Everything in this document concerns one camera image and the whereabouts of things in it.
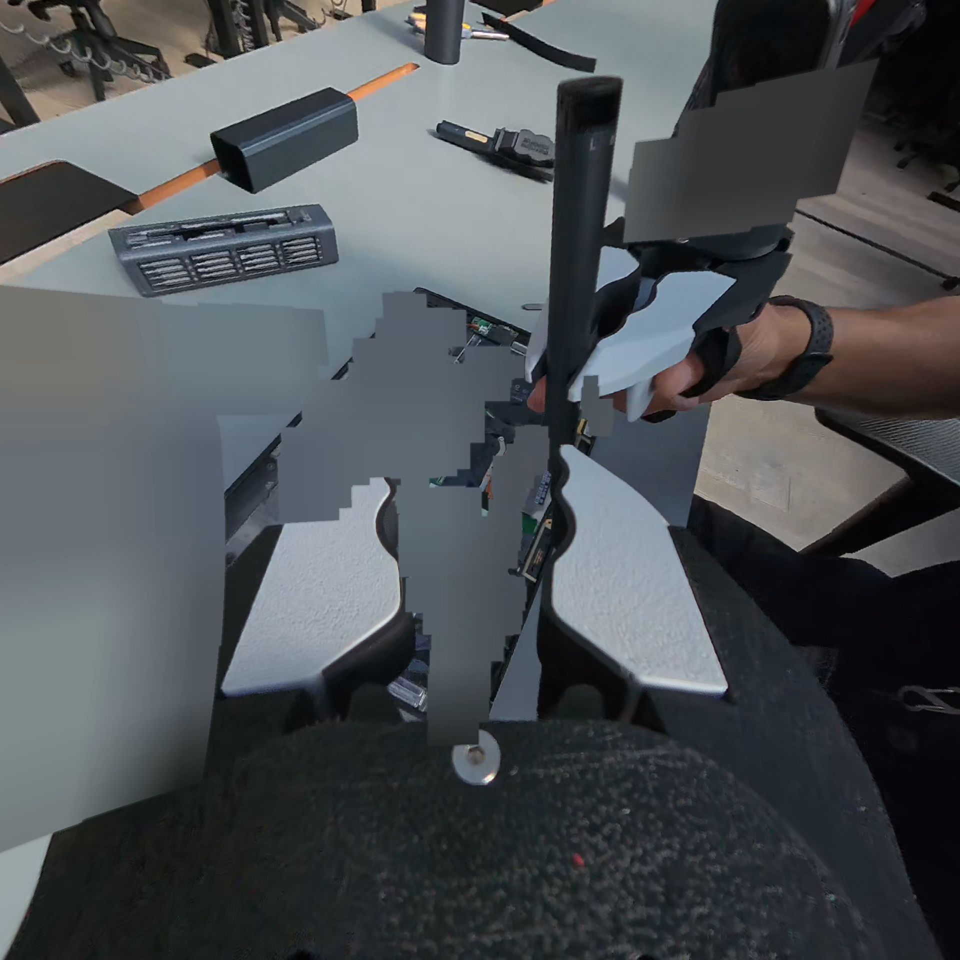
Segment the black wrist watch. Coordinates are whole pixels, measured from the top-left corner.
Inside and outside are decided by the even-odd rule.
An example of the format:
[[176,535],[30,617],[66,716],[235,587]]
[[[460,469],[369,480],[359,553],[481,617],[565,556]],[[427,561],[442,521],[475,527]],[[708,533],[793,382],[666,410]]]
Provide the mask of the black wrist watch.
[[761,318],[767,357],[736,394],[760,402],[796,398],[834,359],[833,318],[825,307],[791,295],[773,296]]

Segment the dark grey case sleeve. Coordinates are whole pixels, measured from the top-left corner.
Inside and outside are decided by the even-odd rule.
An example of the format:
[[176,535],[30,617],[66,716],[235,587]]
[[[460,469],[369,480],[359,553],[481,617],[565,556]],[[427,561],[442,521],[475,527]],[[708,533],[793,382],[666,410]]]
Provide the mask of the dark grey case sleeve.
[[222,175],[258,194],[358,139],[354,99],[326,88],[210,134]]

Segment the dark grey cylinder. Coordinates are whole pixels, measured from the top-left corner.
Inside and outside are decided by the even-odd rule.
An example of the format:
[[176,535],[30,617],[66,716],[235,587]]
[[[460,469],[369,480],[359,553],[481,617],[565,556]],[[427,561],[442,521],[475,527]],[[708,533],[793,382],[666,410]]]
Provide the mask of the dark grey cylinder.
[[424,55],[438,65],[455,66],[461,59],[464,0],[425,2]]

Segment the yellow handled tool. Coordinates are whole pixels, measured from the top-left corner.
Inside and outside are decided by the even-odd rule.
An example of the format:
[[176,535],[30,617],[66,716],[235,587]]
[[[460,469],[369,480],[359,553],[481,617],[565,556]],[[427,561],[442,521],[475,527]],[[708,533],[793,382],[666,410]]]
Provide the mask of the yellow handled tool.
[[[406,23],[418,34],[426,35],[426,6],[415,7],[406,17]],[[468,23],[462,23],[463,40],[489,40],[507,42],[509,35],[502,30],[478,29]]]

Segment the dark grey electric screwdriver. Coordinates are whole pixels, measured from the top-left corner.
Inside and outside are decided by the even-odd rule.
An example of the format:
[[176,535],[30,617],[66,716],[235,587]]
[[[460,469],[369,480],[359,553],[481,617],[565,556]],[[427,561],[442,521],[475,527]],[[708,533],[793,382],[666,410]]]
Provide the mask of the dark grey electric screwdriver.
[[578,413],[569,390],[597,341],[594,300],[622,90],[622,78],[589,76],[557,91],[546,350],[550,463],[573,442]]

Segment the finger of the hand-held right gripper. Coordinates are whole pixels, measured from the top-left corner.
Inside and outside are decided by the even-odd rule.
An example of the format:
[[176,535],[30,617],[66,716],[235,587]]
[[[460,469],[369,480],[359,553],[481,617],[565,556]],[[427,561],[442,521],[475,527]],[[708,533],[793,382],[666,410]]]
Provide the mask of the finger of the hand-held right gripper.
[[694,324],[735,282],[714,271],[667,274],[650,303],[597,343],[569,388],[570,402],[581,402],[585,379],[596,377],[600,397],[626,391],[628,405],[648,405],[653,378],[688,355]]
[[[638,301],[644,303],[644,277],[640,270],[602,285],[593,297],[592,342],[615,333],[627,316],[639,309]],[[547,373],[548,312],[546,299],[526,348],[525,378],[531,383]]]

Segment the person's right forearm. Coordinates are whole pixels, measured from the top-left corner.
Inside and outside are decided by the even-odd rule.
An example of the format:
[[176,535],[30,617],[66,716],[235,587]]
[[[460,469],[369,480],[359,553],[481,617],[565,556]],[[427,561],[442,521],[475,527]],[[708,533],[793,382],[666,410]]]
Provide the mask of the person's right forearm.
[[832,362],[815,402],[894,418],[959,416],[959,297],[884,310],[834,310]]

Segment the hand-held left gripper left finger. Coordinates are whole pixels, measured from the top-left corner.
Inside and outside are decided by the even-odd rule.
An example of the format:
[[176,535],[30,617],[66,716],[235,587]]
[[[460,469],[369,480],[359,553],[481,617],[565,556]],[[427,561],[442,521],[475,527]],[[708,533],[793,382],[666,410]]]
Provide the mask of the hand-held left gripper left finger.
[[387,685],[414,655],[396,551],[382,542],[393,490],[351,489],[336,520],[285,523],[222,681],[228,697]]

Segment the person's right hand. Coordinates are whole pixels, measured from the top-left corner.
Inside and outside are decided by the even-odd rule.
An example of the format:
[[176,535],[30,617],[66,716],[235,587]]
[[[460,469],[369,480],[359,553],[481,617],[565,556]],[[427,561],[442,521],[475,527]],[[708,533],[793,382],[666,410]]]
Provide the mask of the person's right hand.
[[723,338],[737,347],[734,363],[708,388],[706,349],[691,349],[674,366],[658,373],[642,418],[654,423],[726,396],[762,402],[816,403],[808,388],[833,359],[834,320],[812,301],[776,296],[748,323],[725,328]]

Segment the black laptop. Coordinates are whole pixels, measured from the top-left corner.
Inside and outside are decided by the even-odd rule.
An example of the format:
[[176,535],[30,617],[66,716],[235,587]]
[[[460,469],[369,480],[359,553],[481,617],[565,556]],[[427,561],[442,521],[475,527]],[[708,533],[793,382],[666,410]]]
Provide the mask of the black laptop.
[[[497,346],[508,343],[514,353],[526,352],[530,340],[528,332],[424,287],[415,288],[414,294],[425,296],[428,307],[465,312],[469,346]],[[533,426],[541,420],[538,414],[534,414],[527,407],[531,392],[532,388],[525,385],[522,379],[516,379],[510,388],[508,401],[489,402],[485,414],[485,441],[471,448],[470,467],[459,470],[452,477],[433,479],[431,483],[441,488],[482,489],[482,508],[486,511],[492,500],[489,473],[495,456],[501,448],[510,445],[521,426]],[[529,611],[544,563],[552,551],[553,510],[548,502],[549,479],[550,474],[545,472],[541,479],[536,481],[533,500],[522,510],[522,539],[517,564],[510,570],[510,575],[521,579],[526,587],[525,613]],[[227,601],[239,601],[239,606],[228,612],[224,619],[223,638],[227,642],[228,654],[234,654],[239,643],[242,615],[248,615],[255,600],[264,595],[262,582],[282,534],[281,525],[266,525],[274,500],[272,495],[268,496],[239,528],[240,533],[250,535],[245,549],[241,549],[239,545],[227,548],[225,598]],[[420,614],[413,615],[406,632],[414,637],[414,654],[393,683],[396,686],[406,684],[426,689],[430,639],[424,633],[423,618]],[[290,702],[289,710],[281,722],[282,735],[292,734],[320,721],[314,702],[306,692],[285,691],[284,695]]]

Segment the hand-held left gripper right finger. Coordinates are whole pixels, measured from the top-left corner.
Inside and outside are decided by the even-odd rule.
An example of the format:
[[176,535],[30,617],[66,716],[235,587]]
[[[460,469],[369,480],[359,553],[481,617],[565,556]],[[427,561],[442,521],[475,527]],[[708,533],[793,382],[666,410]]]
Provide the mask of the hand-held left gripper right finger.
[[637,687],[722,698],[728,682],[666,520],[574,446],[559,454],[573,526],[552,573],[560,625]]

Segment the dark grey bit tray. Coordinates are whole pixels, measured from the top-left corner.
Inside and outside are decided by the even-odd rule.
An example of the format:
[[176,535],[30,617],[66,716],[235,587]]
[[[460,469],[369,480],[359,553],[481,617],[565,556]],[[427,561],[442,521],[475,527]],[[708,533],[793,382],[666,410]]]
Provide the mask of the dark grey bit tray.
[[318,204],[115,227],[114,254],[146,298],[193,292],[339,261],[333,223]]

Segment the mesh office chair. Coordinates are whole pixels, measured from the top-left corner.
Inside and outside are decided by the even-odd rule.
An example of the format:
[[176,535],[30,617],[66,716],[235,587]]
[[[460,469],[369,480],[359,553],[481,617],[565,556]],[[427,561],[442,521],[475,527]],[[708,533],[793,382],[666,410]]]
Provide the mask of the mesh office chair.
[[880,456],[904,479],[801,549],[840,557],[881,543],[959,506],[959,421],[891,419],[816,409],[817,422]]

